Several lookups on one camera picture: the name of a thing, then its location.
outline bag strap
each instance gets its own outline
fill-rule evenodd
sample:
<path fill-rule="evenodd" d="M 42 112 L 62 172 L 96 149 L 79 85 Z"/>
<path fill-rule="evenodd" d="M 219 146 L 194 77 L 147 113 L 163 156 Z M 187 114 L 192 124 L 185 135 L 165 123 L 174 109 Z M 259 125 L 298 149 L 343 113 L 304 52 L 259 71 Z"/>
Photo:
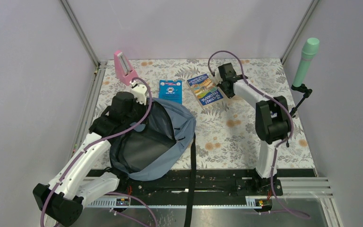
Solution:
<path fill-rule="evenodd" d="M 184 227 L 190 227 L 191 225 L 191 216 L 193 213 L 193 203 L 194 203 L 194 189 L 195 189 L 195 181 L 197 175 L 197 157 L 196 157 L 196 149 L 195 149 L 195 134 L 193 143 L 191 145 L 191 171 L 190 171 L 190 182 L 189 182 L 189 192 L 187 194 L 187 208 L 186 208 L 186 218 L 184 219 Z"/>

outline mint green cylinder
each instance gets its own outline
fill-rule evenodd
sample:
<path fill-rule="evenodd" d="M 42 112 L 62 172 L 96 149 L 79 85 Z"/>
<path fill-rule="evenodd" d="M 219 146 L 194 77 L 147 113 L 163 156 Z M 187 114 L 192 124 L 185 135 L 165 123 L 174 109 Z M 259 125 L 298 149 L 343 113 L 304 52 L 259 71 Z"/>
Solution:
<path fill-rule="evenodd" d="M 319 49 L 319 39 L 309 38 L 305 42 L 301 51 L 301 60 L 298 65 L 297 72 L 293 81 L 294 87 L 299 87 L 304 81 L 305 75 L 307 74 L 308 68 L 310 67 L 311 60 L 315 57 Z"/>

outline white wall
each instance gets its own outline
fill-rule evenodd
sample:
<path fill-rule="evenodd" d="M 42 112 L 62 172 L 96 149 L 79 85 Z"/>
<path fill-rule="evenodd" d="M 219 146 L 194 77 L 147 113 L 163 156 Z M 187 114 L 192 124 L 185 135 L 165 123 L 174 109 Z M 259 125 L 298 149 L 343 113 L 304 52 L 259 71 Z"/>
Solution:
<path fill-rule="evenodd" d="M 64 166 L 94 67 L 57 0 L 0 0 L 0 227 L 37 226 L 32 191 Z"/>
<path fill-rule="evenodd" d="M 320 50 L 304 81 L 314 92 L 300 118 L 345 227 L 363 226 L 363 1 L 319 4 L 285 64 L 290 82 L 309 37 L 320 39 Z"/>
<path fill-rule="evenodd" d="M 69 0 L 96 55 L 280 58 L 311 0 Z"/>

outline table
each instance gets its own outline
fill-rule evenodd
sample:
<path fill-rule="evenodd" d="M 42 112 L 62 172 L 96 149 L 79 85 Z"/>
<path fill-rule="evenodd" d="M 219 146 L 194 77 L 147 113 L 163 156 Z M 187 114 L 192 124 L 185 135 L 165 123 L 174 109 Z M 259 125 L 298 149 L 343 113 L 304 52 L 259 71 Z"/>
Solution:
<path fill-rule="evenodd" d="M 130 60 L 139 77 L 151 87 L 153 97 L 158 97 L 159 80 L 183 81 L 183 105 L 196 117 L 197 168 L 237 169 L 254 168 L 259 155 L 260 140 L 255 133 L 255 110 L 235 96 L 225 99 L 209 109 L 203 109 L 187 86 L 187 79 L 209 74 L 207 59 Z M 213 59 L 215 69 L 231 62 L 237 74 L 241 74 L 237 60 Z M 294 107 L 291 90 L 279 59 L 242 59 L 244 73 L 251 83 L 275 96 L 284 96 L 289 109 Z M 108 61 L 102 82 L 94 119 L 111 104 L 113 96 L 130 88 L 117 78 L 114 62 Z M 278 168 L 314 168 L 307 139 L 299 117 L 293 119 L 294 135 L 290 147 L 279 148 Z M 110 166 L 109 151 L 94 165 L 94 169 Z M 190 169 L 190 147 L 172 169 Z"/>

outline floral pattern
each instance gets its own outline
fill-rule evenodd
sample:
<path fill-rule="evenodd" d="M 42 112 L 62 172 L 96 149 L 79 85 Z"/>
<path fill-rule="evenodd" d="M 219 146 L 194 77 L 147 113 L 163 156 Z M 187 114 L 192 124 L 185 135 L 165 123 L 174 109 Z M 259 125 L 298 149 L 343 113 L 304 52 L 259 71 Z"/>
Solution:
<path fill-rule="evenodd" d="M 183 105 L 197 119 L 196 150 L 197 168 L 253 168 L 259 156 L 260 140 L 255 133 L 255 110 L 243 99 L 235 96 L 203 109 L 187 86 L 187 79 L 209 74 L 207 60 L 130 60 L 139 77 L 151 87 L 153 97 L 158 97 L 159 80 L 183 81 Z M 213 59 L 211 67 L 232 62 L 240 74 L 238 62 L 233 59 Z M 284 96 L 289 109 L 294 101 L 279 59 L 244 59 L 244 73 L 251 83 L 275 96 Z M 129 90 L 116 78 L 114 62 L 108 61 L 101 86 L 94 119 L 111 104 L 119 91 Z M 313 168 L 314 162 L 298 117 L 294 118 L 294 135 L 290 147 L 279 148 L 278 168 Z M 110 166 L 109 151 L 94 165 L 103 169 Z M 183 153 L 173 169 L 190 168 L 190 147 Z"/>

